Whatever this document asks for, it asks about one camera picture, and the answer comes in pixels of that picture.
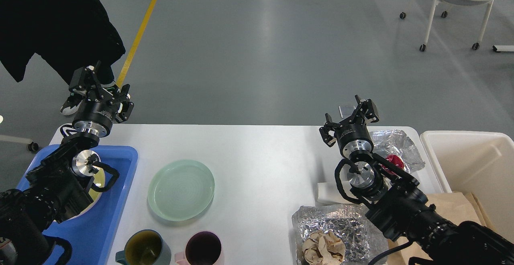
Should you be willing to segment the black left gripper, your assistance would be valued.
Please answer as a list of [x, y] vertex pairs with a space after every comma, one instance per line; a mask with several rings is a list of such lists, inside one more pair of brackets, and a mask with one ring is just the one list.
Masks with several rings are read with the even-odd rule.
[[[91, 91], [99, 91], [101, 84], [98, 80], [94, 66], [84, 66], [76, 69], [69, 84], [69, 91], [88, 97]], [[80, 105], [72, 128], [77, 132], [88, 132], [99, 138], [110, 135], [114, 122], [126, 122], [131, 115], [131, 100], [129, 95], [130, 85], [126, 84], [121, 89], [113, 85], [102, 87], [101, 95], [86, 98]]]

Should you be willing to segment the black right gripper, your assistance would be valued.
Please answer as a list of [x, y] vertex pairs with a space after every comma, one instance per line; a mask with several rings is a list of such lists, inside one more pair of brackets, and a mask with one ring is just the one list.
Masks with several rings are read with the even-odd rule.
[[332, 147], [337, 142], [340, 153], [350, 158], [355, 151], [373, 152], [374, 144], [371, 141], [367, 124], [380, 121], [378, 109], [371, 99], [361, 99], [355, 95], [357, 106], [350, 116], [350, 124], [343, 125], [333, 122], [331, 115], [325, 113], [325, 122], [319, 128], [323, 142]]

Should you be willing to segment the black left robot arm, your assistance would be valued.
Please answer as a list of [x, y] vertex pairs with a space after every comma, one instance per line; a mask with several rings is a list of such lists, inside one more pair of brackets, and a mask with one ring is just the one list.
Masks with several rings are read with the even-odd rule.
[[57, 264], [70, 261], [72, 246], [63, 238], [43, 234], [53, 222], [79, 215], [93, 203], [90, 190], [103, 193], [119, 172], [95, 155], [80, 159], [110, 134], [113, 123], [127, 121], [134, 108], [128, 84], [110, 92], [98, 80], [101, 63], [77, 69], [69, 85], [85, 99], [71, 124], [61, 126], [59, 147], [28, 171], [27, 189], [1, 193], [0, 235], [2, 265], [42, 265], [56, 245], [64, 252]]

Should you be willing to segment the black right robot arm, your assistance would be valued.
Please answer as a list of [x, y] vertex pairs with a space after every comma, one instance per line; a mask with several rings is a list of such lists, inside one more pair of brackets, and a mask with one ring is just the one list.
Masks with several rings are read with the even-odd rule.
[[410, 257], [410, 265], [512, 265], [510, 241], [474, 221], [455, 225], [443, 218], [434, 204], [426, 205], [418, 179], [374, 152], [367, 124], [379, 121], [376, 106], [371, 99], [355, 99], [351, 115], [334, 122], [325, 114], [319, 129], [323, 142], [337, 144], [342, 157], [335, 168], [337, 190], [346, 201], [365, 205], [365, 217], [385, 238], [407, 239], [370, 264], [417, 243], [429, 259]]

